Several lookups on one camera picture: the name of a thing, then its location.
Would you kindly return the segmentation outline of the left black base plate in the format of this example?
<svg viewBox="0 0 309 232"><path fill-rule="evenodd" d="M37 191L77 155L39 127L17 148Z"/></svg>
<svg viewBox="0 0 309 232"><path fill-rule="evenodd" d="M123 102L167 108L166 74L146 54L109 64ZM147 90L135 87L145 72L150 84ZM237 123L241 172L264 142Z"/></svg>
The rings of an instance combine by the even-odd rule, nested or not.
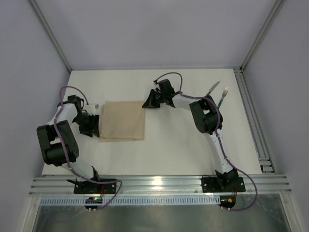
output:
<svg viewBox="0 0 309 232"><path fill-rule="evenodd" d="M116 192L116 179L100 179L109 184L94 184L89 181L67 180L74 184L74 194L114 194Z"/></svg>

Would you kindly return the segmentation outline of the front aluminium rail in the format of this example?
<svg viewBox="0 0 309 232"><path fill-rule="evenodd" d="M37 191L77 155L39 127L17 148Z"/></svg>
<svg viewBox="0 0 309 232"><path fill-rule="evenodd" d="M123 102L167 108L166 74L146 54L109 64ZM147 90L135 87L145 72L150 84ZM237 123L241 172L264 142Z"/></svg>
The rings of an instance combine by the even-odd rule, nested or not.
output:
<svg viewBox="0 0 309 232"><path fill-rule="evenodd" d="M191 195L203 194L199 175L120 175L121 195ZM283 174L252 175L259 194L291 193L292 187ZM53 196L72 195L74 190L72 175L47 175L34 178L29 195Z"/></svg>

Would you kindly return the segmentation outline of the left controller board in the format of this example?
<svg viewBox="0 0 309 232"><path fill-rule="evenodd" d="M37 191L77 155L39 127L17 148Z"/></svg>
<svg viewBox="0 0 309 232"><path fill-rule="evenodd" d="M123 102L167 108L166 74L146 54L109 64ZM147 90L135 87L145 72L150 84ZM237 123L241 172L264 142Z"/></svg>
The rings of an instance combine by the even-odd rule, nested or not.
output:
<svg viewBox="0 0 309 232"><path fill-rule="evenodd" d="M102 206L101 197L89 197L85 200L84 207L88 212L96 212L100 206Z"/></svg>

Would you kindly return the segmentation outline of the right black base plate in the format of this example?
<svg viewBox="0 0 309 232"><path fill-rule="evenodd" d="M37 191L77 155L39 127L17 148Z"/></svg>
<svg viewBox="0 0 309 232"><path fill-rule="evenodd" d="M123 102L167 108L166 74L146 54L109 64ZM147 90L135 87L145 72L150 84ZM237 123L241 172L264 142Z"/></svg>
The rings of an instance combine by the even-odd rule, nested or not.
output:
<svg viewBox="0 0 309 232"><path fill-rule="evenodd" d="M204 175L201 178L201 187L204 193L245 192L245 184L242 177L236 180L225 181L217 177Z"/></svg>

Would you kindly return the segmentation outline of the right controller board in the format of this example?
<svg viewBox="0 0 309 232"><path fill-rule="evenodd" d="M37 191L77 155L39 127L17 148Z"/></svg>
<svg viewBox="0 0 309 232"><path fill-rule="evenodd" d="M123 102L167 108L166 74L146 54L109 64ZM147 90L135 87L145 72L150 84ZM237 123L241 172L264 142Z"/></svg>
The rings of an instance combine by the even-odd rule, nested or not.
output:
<svg viewBox="0 0 309 232"><path fill-rule="evenodd" d="M220 209L230 211L236 204L236 197L234 195L220 196Z"/></svg>

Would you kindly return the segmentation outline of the beige cloth napkin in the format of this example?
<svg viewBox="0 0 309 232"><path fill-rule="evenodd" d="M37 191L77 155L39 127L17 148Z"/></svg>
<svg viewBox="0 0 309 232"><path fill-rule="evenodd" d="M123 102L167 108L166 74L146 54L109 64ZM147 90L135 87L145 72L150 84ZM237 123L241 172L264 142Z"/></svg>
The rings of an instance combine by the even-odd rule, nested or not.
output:
<svg viewBox="0 0 309 232"><path fill-rule="evenodd" d="M107 101L102 106L99 142L142 141L145 109L141 101Z"/></svg>

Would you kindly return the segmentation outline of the aluminium frame post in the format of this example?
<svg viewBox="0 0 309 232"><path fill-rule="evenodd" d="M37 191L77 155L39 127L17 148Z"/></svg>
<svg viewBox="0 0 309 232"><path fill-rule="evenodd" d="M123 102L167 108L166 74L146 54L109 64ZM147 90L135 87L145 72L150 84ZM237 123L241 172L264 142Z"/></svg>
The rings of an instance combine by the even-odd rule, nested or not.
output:
<svg viewBox="0 0 309 232"><path fill-rule="evenodd" d="M263 21L261 28L258 31L257 36L255 37L252 45L250 46L250 49L247 52L242 65L240 66L240 70L242 72L245 71L250 61L254 57L255 53L257 52L258 48L262 44L264 38L266 37L268 31L270 30L272 24L274 23L285 2L285 0L276 0L272 5L265 20Z"/></svg>
<svg viewBox="0 0 309 232"><path fill-rule="evenodd" d="M40 9L36 0L28 0L30 7L32 8L34 14L36 15L39 23L41 24L43 30L45 31L48 39L50 40L54 50L56 51L57 55L59 56L60 60L62 61L63 65L66 67L69 73L72 72L72 67L66 58L56 36L54 35L48 21L46 20L42 10Z"/></svg>

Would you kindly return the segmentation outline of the left aluminium frame post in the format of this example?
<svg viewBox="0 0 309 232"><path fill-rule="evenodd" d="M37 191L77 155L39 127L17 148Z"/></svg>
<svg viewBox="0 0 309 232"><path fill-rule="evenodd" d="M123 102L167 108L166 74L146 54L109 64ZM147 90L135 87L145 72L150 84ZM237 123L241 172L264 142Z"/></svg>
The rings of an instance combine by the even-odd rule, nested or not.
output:
<svg viewBox="0 0 309 232"><path fill-rule="evenodd" d="M69 73L72 72L72 67L66 58L56 36L54 35L48 21L46 20L42 10L40 9L36 0L28 0L30 7L32 8L34 14L36 15L39 23L41 24L43 30L45 31L48 39L50 40L54 50L56 51L57 55L59 56L60 60L62 61L63 65L66 67Z"/></svg>

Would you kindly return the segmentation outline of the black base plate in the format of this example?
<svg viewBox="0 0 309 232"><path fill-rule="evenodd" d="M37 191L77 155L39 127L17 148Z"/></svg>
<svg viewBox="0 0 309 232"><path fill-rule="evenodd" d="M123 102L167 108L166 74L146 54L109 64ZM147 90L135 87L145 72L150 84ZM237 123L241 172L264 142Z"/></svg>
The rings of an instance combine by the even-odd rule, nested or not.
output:
<svg viewBox="0 0 309 232"><path fill-rule="evenodd" d="M245 192L245 184L242 177L236 180L225 181L217 177L204 175L201 178L201 187L204 193Z"/></svg>
<svg viewBox="0 0 309 232"><path fill-rule="evenodd" d="M74 194L114 194L116 192L116 179L100 179L109 184L94 184L89 181L67 180L74 184Z"/></svg>

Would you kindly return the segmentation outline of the right aluminium frame post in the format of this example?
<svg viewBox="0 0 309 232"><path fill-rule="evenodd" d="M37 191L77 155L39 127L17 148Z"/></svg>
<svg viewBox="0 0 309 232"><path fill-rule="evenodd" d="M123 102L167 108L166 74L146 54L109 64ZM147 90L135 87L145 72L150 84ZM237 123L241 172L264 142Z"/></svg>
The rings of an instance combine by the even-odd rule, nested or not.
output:
<svg viewBox="0 0 309 232"><path fill-rule="evenodd" d="M258 31L257 36L255 37L252 45L250 46L250 49L247 52L242 65L240 66L240 70L242 72L245 71L250 61L254 57L255 53L257 52L258 48L262 44L264 38L266 37L268 31L270 30L272 24L274 23L285 2L285 0L276 0L272 5L265 20L263 21L261 28Z"/></svg>

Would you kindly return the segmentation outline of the right aluminium side rail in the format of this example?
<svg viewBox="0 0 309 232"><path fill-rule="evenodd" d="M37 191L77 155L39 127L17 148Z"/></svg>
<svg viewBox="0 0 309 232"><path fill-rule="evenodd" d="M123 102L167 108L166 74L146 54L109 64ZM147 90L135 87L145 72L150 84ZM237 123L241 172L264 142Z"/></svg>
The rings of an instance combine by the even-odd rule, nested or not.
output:
<svg viewBox="0 0 309 232"><path fill-rule="evenodd" d="M244 105L247 120L253 137L253 142L257 151L260 167L264 174L276 174L273 162L270 157L270 151L267 146L264 134L258 116L253 104L252 97L247 86L245 76L238 67L234 69L234 75L239 88L239 92Z"/></svg>

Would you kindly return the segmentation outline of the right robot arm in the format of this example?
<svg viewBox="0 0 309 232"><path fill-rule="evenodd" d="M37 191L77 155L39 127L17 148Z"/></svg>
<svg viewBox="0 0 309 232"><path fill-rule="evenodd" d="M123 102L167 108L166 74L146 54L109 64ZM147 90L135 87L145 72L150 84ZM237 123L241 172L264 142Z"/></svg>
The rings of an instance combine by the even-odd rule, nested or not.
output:
<svg viewBox="0 0 309 232"><path fill-rule="evenodd" d="M222 136L223 117L216 110L210 93L218 86L215 83L202 99L186 97L181 92L175 91L168 79L154 81L155 89L151 89L149 97L142 108L155 109L161 104L173 108L182 108L191 112L197 130L207 139L215 160L215 177L204 175L201 178L203 192L244 192L243 178L230 164Z"/></svg>

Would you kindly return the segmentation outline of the controller board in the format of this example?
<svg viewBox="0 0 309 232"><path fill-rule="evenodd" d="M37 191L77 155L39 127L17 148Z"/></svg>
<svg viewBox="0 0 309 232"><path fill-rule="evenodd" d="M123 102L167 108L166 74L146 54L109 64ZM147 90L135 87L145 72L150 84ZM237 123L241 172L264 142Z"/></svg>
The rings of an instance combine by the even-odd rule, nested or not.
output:
<svg viewBox="0 0 309 232"><path fill-rule="evenodd" d="M230 211L236 204L236 197L234 195L220 196L220 209Z"/></svg>
<svg viewBox="0 0 309 232"><path fill-rule="evenodd" d="M88 212L96 212L100 206L102 206L101 197L89 197L85 200L84 207Z"/></svg>

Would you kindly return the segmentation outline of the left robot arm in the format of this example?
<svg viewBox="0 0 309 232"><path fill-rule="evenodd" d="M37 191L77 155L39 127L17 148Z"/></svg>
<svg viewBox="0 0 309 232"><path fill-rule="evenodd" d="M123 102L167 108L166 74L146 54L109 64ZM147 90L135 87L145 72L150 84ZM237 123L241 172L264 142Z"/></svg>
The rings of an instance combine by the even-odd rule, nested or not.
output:
<svg viewBox="0 0 309 232"><path fill-rule="evenodd" d="M71 129L72 124L77 124L80 134L98 138L98 108L98 104L89 104L76 95L57 105L54 117L36 129L45 164L67 169L80 182L99 182L96 169L79 158L78 143Z"/></svg>

